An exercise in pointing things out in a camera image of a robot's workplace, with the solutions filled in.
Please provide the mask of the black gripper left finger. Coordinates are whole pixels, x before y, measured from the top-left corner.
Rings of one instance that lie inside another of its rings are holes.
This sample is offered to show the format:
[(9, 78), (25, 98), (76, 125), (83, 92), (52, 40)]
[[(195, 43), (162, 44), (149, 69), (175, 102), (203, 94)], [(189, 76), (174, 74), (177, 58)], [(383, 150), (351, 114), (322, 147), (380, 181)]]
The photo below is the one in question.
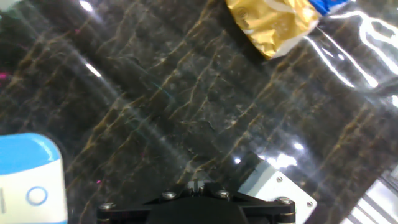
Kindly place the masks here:
[(196, 192), (197, 182), (189, 181), (166, 189), (157, 198), (142, 205), (122, 208), (113, 202), (105, 202), (97, 208), (96, 224), (145, 223), (151, 211), (159, 205), (194, 196)]

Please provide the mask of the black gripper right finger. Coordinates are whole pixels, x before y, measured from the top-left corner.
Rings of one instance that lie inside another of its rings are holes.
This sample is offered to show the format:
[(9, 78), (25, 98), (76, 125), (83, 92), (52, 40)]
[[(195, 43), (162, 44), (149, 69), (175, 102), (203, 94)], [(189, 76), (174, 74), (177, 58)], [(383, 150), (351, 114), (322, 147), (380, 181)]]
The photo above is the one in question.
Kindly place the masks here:
[(216, 213), (231, 223), (295, 223), (295, 202), (287, 197), (264, 201), (215, 182), (196, 182), (196, 196), (212, 198)]

